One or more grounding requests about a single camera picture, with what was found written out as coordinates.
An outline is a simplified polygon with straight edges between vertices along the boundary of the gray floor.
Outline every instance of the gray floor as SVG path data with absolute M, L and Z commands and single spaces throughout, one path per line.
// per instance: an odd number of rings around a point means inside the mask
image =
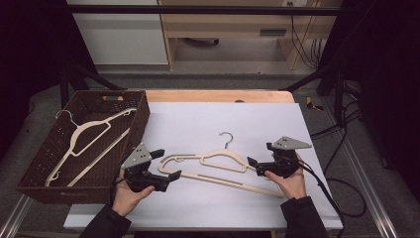
M 313 69 L 299 64 L 295 71 L 286 70 L 281 51 L 275 41 L 221 40 L 218 46 L 206 43 L 180 42 L 173 71 L 164 66 L 100 66 L 104 77 L 118 85 L 129 88 L 206 88 L 206 89 L 268 89 L 276 90 L 289 85 L 310 73 Z M 90 85 L 100 85 L 89 81 Z M 321 131 L 333 122 L 327 110 L 319 111 L 306 106 L 307 96 L 315 105 L 328 107 L 331 97 L 317 97 L 314 81 L 293 93 L 295 101 L 301 105 L 309 133 Z M 34 110 L 16 137 L 0 167 L 0 224 L 4 224 L 12 213 L 16 200 L 21 196 L 15 190 L 20 176 L 25 172 L 30 159 L 47 135 L 59 110 L 59 90 L 52 87 L 32 98 Z M 332 134 L 313 145 L 321 166 L 325 167 L 339 143 L 339 134 Z M 377 196 L 383 204 L 396 236 L 386 236 L 379 232 L 373 219 L 371 208 L 360 218 L 346 219 L 345 237 L 420 237 L 420 205 L 396 171 L 385 170 L 381 156 L 376 149 L 366 125 L 353 121 L 348 128 L 348 140 L 356 152 Z M 359 186 L 356 175 L 349 164 L 348 153 L 340 150 L 332 163 L 327 178 L 342 179 Z M 334 198 L 348 213 L 358 213 L 362 209 L 359 196 L 350 188 L 336 182 L 329 182 Z M 73 231 L 65 230 L 62 224 L 67 205 L 45 205 L 34 201 L 22 221 L 17 237 L 65 237 Z

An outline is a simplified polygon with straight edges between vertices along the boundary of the table surface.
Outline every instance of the table surface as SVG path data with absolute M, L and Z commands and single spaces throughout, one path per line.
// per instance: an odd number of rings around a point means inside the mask
M 218 133 L 224 128 L 235 137 L 228 150 L 237 153 L 241 158 L 250 156 L 260 162 L 272 161 L 265 143 L 273 142 L 278 133 L 284 133 L 280 137 L 289 136 L 311 144 L 300 107 L 294 103 L 289 92 L 148 90 L 147 96 L 151 118 L 144 142 L 151 151 L 165 149 L 165 155 L 198 155 L 212 149 L 221 149 L 227 138 L 219 136 Z M 232 103 L 238 100 L 247 103 Z M 272 124 L 272 119 L 284 127 L 266 126 Z M 281 128 L 280 132 L 273 130 L 276 127 Z M 296 152 L 312 167 L 324 184 L 327 184 L 314 148 Z M 153 160 L 150 167 L 150 171 L 155 175 L 159 174 L 158 161 L 159 159 Z M 221 159 L 216 158 L 216 161 L 220 163 Z M 203 173 L 210 173 L 211 177 L 241 179 L 240 182 L 243 183 L 277 189 L 273 182 L 263 180 L 251 171 L 238 175 L 220 172 L 221 170 L 214 172 L 214 168 L 196 167 L 193 164 L 181 166 L 181 170 L 184 171 L 197 168 L 204 170 Z M 342 224 L 337 213 L 317 186 L 315 178 L 307 175 L 306 187 L 324 225 L 328 229 L 341 229 Z M 165 193 L 153 192 L 151 197 L 141 201 L 128 218 L 133 222 L 132 230 L 273 230 L 286 226 L 279 208 L 285 200 L 284 197 L 267 196 L 218 183 L 180 178 L 172 182 Z M 64 227 L 83 229 L 102 206 L 73 205 Z

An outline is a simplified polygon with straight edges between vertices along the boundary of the black sleeve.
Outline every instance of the black sleeve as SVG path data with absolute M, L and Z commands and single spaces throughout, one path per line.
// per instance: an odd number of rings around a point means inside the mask
M 327 230 L 310 196 L 292 198 L 281 205 L 287 221 L 285 238 L 289 237 L 327 237 Z
M 131 225 L 131 221 L 105 205 L 86 226 L 79 237 L 121 238 Z

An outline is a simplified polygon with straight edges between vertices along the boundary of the wicker basket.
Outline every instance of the wicker basket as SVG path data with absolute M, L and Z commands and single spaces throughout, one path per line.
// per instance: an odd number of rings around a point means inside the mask
M 76 125 L 102 121 L 127 108 L 135 113 L 110 121 L 111 128 L 78 157 L 69 156 L 60 168 L 58 179 L 46 186 L 47 177 L 65 155 Z M 150 109 L 144 91 L 77 91 L 59 114 L 52 129 L 21 178 L 16 190 L 45 204 L 108 203 L 112 182 L 124 157 L 142 141 Z M 78 137 L 73 152 L 80 152 L 107 126 L 89 127 Z M 74 186 L 68 184 L 108 148 L 128 128 L 129 134 L 113 147 Z

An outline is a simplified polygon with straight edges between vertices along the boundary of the white cabinet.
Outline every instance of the white cabinet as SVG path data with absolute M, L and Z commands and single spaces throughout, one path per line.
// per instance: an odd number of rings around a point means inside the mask
M 67 0 L 86 5 L 157 5 L 156 0 Z M 159 14 L 73 14 L 95 64 L 168 64 Z

